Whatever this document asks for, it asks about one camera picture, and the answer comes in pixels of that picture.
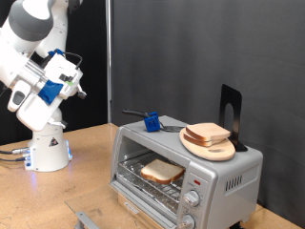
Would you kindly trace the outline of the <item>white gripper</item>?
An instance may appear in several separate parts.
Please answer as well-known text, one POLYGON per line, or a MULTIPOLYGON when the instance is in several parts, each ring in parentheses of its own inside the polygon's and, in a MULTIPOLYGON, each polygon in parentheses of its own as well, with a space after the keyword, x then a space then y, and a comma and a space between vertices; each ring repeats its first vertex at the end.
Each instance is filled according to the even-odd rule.
POLYGON ((39 132, 47 124, 66 129, 68 123, 56 121, 53 114, 63 100, 77 94, 85 99, 87 94, 80 85, 83 76, 79 62, 73 64, 64 52, 51 52, 50 60, 43 69, 42 82, 37 83, 17 111, 18 119, 29 129, 39 132))

